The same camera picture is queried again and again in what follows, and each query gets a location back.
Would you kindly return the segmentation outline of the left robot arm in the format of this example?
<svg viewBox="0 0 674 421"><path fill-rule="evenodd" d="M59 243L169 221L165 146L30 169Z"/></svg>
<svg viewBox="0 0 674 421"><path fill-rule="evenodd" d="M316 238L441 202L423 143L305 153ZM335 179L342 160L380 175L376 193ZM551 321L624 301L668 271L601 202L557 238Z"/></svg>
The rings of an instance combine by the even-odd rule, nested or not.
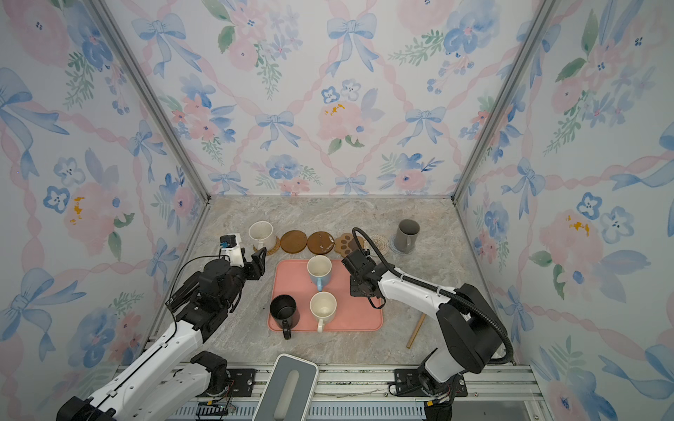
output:
<svg viewBox="0 0 674 421"><path fill-rule="evenodd" d="M167 302L173 324L130 366L87 398L70 398L59 420L165 420L196 396L231 391L227 360L202 350L238 307L247 282L266 271L266 248L250 257L224 248Z"/></svg>

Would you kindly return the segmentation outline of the rattan woven coaster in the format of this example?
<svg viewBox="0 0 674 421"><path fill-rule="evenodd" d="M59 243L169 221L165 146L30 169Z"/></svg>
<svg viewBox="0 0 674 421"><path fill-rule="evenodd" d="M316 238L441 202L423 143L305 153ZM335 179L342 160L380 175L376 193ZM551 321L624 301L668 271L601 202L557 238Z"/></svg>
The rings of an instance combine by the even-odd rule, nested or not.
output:
<svg viewBox="0 0 674 421"><path fill-rule="evenodd" d="M273 255L273 254L277 253L280 248L281 248L280 247L280 238L277 236L276 237L276 243L275 243L274 247L267 248L267 255L270 256L270 255Z"/></svg>

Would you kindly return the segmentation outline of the grey mug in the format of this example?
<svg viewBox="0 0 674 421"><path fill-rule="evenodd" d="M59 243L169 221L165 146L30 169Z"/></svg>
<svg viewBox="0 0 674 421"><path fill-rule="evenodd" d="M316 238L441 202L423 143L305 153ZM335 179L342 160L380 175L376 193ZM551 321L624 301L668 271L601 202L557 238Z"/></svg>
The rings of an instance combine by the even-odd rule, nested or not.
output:
<svg viewBox="0 0 674 421"><path fill-rule="evenodd" d="M392 240L393 248L400 254L410 254L415 249L421 226L413 219L403 219L398 223L397 232Z"/></svg>

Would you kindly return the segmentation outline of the plain wooden round coaster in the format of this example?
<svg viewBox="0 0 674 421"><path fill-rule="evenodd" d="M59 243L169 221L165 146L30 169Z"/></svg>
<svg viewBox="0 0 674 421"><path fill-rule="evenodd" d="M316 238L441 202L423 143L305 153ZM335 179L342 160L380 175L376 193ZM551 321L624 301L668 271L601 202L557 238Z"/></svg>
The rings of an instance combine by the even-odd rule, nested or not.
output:
<svg viewBox="0 0 674 421"><path fill-rule="evenodd" d="M287 254L299 254L307 246L308 237L300 230L291 230L280 239L280 247Z"/></svg>

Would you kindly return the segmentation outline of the white speckled mug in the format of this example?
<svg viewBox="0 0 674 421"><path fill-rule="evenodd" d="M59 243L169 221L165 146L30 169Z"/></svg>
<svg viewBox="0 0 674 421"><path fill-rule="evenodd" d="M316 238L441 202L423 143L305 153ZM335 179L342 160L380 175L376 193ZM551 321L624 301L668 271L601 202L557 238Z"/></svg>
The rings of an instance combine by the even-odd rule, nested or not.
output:
<svg viewBox="0 0 674 421"><path fill-rule="evenodd" d="M249 237L256 250L266 247L272 248L276 243L274 226L268 221L258 221L249 227Z"/></svg>

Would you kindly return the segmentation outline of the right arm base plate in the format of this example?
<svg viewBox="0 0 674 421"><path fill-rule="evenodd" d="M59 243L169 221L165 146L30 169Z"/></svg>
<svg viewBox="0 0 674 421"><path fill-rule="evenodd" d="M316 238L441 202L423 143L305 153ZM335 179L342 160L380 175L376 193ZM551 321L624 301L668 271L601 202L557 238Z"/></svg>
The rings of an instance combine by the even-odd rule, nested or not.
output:
<svg viewBox="0 0 674 421"><path fill-rule="evenodd" d="M445 386L440 387L437 393L431 394L419 380L419 373L416 368L395 368L393 370L393 381L389 384L389 394L399 397L440 399L451 393L453 385L456 385L456 397L468 396L465 380L462 376L458 377L455 382L449 380Z"/></svg>

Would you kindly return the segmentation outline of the white multicolour woven coaster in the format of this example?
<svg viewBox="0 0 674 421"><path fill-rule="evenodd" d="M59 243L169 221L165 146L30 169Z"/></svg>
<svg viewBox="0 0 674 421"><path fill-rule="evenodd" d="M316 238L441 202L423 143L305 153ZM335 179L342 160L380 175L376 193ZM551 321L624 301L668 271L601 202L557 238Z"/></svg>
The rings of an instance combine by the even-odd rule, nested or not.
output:
<svg viewBox="0 0 674 421"><path fill-rule="evenodd" d="M390 251L388 240L387 238L384 238L384 236L375 234L371 237L371 239L382 255L386 255Z"/></svg>

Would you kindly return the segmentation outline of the dark brown round coaster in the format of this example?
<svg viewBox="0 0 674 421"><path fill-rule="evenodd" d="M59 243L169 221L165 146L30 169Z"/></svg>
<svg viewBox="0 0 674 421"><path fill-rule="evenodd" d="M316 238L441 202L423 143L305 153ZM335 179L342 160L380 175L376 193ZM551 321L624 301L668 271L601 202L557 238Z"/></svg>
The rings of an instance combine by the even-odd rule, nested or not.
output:
<svg viewBox="0 0 674 421"><path fill-rule="evenodd" d="M307 238L307 248L312 254L325 255L335 247L335 239L328 232L318 231Z"/></svg>

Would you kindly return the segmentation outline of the light blue woven coaster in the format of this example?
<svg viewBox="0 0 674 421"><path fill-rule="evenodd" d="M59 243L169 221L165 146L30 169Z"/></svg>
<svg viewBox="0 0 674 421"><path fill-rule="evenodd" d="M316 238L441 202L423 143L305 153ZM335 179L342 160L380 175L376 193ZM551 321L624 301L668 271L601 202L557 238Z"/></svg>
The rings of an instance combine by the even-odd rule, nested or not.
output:
<svg viewBox="0 0 674 421"><path fill-rule="evenodd" d="M391 251L393 251L394 254L400 254L400 255L405 255L403 251L400 251L396 248L395 246L395 238L390 238L389 239L389 247Z"/></svg>

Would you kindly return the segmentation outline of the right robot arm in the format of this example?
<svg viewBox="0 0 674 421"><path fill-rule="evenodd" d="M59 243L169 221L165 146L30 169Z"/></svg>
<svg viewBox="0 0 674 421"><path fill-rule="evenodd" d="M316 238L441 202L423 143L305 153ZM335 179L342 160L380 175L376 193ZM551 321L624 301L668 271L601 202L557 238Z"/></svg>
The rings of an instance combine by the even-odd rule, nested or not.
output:
<svg viewBox="0 0 674 421"><path fill-rule="evenodd" d="M470 284L440 286L414 278L387 262L376 263L368 251L356 250L342 260L356 296L378 309L389 301L404 303L440 326L442 343L418 368L421 389L428 396L448 392L449 384L465 373L511 363L514 347L507 329L481 292Z"/></svg>

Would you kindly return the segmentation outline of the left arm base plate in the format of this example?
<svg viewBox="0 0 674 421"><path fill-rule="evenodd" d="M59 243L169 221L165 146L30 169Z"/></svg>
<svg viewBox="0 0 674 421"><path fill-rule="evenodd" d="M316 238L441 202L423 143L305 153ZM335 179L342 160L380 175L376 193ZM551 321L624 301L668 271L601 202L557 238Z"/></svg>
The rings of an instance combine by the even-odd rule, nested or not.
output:
<svg viewBox="0 0 674 421"><path fill-rule="evenodd" d="M202 398L251 397L256 371L252 368L228 368L209 373L208 388L198 394Z"/></svg>

